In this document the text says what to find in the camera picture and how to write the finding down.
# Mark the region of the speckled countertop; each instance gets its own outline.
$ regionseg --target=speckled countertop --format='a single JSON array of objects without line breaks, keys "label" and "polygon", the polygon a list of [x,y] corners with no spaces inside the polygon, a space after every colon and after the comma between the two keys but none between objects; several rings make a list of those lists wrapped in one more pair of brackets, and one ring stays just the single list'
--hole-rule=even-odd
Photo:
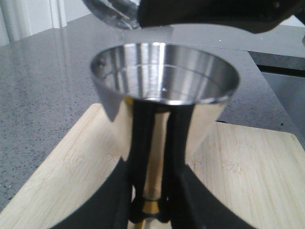
[{"label": "speckled countertop", "polygon": [[89,62],[124,42],[195,44],[231,62],[241,85],[220,120],[295,134],[291,121],[247,51],[198,43],[183,26],[124,32],[92,15],[0,48],[0,210],[20,189],[82,113],[98,102]]}]

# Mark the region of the stainless steel cup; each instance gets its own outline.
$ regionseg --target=stainless steel cup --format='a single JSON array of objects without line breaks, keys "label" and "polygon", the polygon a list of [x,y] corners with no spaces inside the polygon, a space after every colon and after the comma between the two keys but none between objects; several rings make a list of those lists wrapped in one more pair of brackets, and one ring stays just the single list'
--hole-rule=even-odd
[{"label": "stainless steel cup", "polygon": [[213,54],[159,42],[104,50],[91,70],[136,190],[132,212],[166,221],[160,201],[235,92],[238,73]]}]

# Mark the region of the gray countertop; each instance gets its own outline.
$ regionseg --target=gray countertop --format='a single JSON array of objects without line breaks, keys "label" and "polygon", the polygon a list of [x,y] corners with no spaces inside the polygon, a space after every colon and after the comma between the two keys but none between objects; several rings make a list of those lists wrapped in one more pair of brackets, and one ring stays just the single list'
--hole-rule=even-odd
[{"label": "gray countertop", "polygon": [[304,147],[303,137],[250,54],[234,47],[208,47],[196,31],[197,27],[179,25],[121,32],[89,15],[65,28],[47,30],[1,47],[0,209],[82,113],[98,102],[90,80],[92,57],[123,42],[192,44],[225,58],[239,71],[241,84],[220,120],[287,131],[295,134]]}]

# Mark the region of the bamboo cutting board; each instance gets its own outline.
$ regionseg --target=bamboo cutting board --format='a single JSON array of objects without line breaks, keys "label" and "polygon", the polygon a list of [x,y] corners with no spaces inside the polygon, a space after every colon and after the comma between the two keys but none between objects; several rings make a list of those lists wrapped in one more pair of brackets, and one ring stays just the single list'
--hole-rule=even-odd
[{"label": "bamboo cutting board", "polygon": [[[0,229],[46,229],[72,213],[116,165],[93,104],[0,214]],[[215,123],[188,162],[234,213],[259,229],[305,228],[305,152],[289,133]]]}]

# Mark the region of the cup rim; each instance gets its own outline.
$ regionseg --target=cup rim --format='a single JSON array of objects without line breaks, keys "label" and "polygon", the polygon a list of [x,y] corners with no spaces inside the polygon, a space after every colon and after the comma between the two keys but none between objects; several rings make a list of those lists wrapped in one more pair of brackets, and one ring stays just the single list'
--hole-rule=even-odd
[{"label": "cup rim", "polygon": [[[228,66],[230,66],[234,71],[235,71],[235,76],[236,76],[236,80],[237,83],[236,85],[231,89],[228,90],[225,95],[223,96],[218,96],[218,97],[211,97],[211,98],[203,98],[203,99],[199,99],[199,100],[172,100],[172,99],[157,99],[157,100],[151,100],[151,99],[143,99],[143,98],[139,98],[137,96],[133,96],[131,94],[125,94],[125,93],[121,93],[117,90],[113,90],[111,88],[109,88],[108,86],[106,86],[101,79],[99,79],[99,77],[95,74],[95,70],[94,68],[96,68],[96,65],[99,64],[100,62],[100,56],[107,51],[113,50],[113,49],[117,49],[117,48],[121,48],[121,47],[134,47],[137,45],[165,45],[165,46],[180,46],[180,47],[184,47],[187,48],[189,50],[194,50],[197,52],[202,52],[208,55],[211,55],[213,57],[215,57],[216,59],[220,60],[221,62],[227,64]],[[119,95],[121,97],[129,97],[133,100],[137,100],[137,101],[145,101],[145,102],[152,102],[152,103],[158,103],[158,104],[165,104],[165,105],[194,105],[194,104],[217,104],[217,103],[221,103],[221,102],[225,102],[228,101],[232,95],[234,94],[234,92],[236,91],[236,89],[238,88],[239,84],[240,84],[240,76],[239,76],[239,72],[236,70],[236,68],[229,63],[227,60],[225,60],[224,58],[219,57],[218,55],[211,53],[211,52],[207,52],[207,51],[203,51],[194,47],[190,47],[187,45],[183,45],[183,44],[176,44],[176,43],[171,43],[171,42],[135,42],[135,43],[125,43],[125,44],[121,44],[121,45],[116,45],[110,48],[105,48],[103,50],[101,50],[97,55],[95,55],[95,57],[92,59],[91,64],[91,78],[94,82],[96,82],[97,84],[99,84],[99,86],[103,87],[104,89]]]}]

